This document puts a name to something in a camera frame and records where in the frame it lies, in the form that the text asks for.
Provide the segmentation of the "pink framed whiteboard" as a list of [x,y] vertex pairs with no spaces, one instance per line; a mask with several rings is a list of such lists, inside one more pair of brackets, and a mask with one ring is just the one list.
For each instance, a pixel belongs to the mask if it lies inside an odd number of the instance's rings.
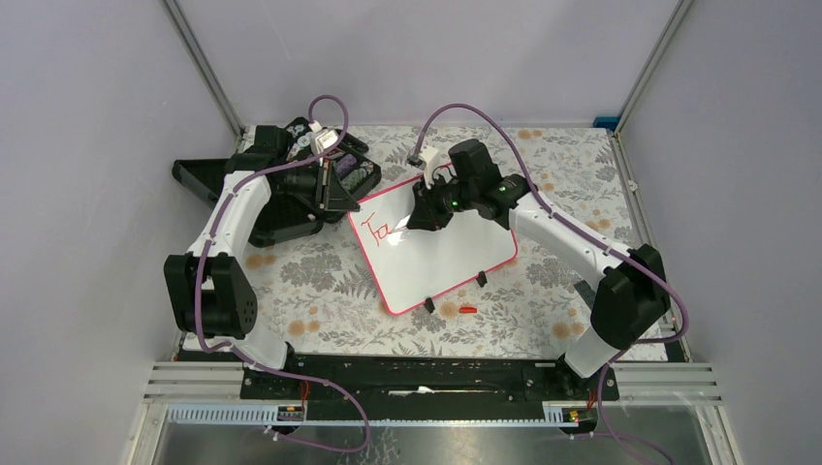
[[475,211],[455,214],[438,232],[391,233],[407,223],[412,187],[423,177],[398,182],[359,202],[348,222],[388,312],[402,315],[455,288],[476,283],[517,257],[515,235]]

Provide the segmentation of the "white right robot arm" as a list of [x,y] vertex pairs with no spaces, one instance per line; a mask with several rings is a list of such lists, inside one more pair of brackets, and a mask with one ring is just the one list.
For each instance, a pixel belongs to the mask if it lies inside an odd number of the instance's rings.
[[594,386],[594,374],[670,310],[656,249],[611,241],[550,204],[523,174],[502,175],[479,140],[464,140],[446,153],[422,146],[408,161],[423,178],[413,187],[407,229],[441,231],[456,214],[475,211],[548,248],[593,290],[589,328],[562,356],[564,366],[555,374],[565,397],[583,397]]

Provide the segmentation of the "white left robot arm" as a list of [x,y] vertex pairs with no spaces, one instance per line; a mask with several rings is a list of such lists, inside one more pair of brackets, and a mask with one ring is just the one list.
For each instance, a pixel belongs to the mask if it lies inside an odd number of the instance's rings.
[[183,255],[170,255],[164,275],[177,327],[195,335],[205,353],[225,349],[264,374],[264,386],[279,398],[300,388],[298,368],[286,362],[289,345],[254,329],[257,297],[238,258],[273,193],[302,197],[323,211],[356,211],[334,162],[346,129],[306,125],[311,155],[288,160],[284,149],[232,156],[220,197],[206,226]]

